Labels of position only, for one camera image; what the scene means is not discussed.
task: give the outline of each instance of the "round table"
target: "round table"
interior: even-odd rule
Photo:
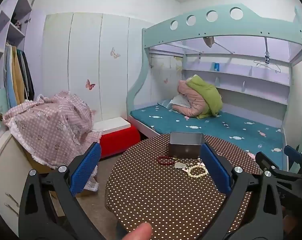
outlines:
[[[204,138],[233,166],[261,174],[256,162],[239,147],[209,135]],[[158,164],[157,157],[168,153],[169,140],[169,134],[146,139],[119,158],[106,185],[106,207],[128,232],[149,222],[153,227],[152,239],[196,239],[218,211],[225,195],[218,192],[210,175],[195,179],[173,165]],[[250,196],[251,193],[246,193],[229,232],[239,226]]]

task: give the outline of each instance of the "butterfly sticker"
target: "butterfly sticker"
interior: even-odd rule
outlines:
[[[116,54],[116,53],[115,53],[114,48],[112,48],[110,55],[113,56],[114,58],[120,57],[120,54]]]
[[[94,88],[95,84],[90,84],[89,79],[86,82],[85,87],[88,88],[89,90],[92,90]]]

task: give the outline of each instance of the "pendant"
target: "pendant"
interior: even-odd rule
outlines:
[[[176,169],[183,169],[183,168],[186,168],[187,165],[184,164],[184,163],[175,163],[175,164],[174,164],[174,167],[175,167]]]

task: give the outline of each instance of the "drawer handle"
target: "drawer handle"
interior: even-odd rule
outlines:
[[[10,210],[12,210],[15,215],[19,216],[19,214],[9,204],[4,203],[4,205],[6,205]]]
[[[12,199],[17,207],[20,207],[20,205],[18,204],[18,202],[9,194],[9,193],[5,193],[5,195],[7,195],[10,199]]]

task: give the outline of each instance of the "pink blanket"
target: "pink blanket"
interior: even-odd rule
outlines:
[[[53,169],[69,165],[92,142],[100,142],[102,135],[91,131],[93,113],[88,105],[65,91],[52,98],[40,95],[37,101],[13,107],[3,116],[3,122],[35,161]],[[85,189],[97,191],[95,174],[96,168]]]

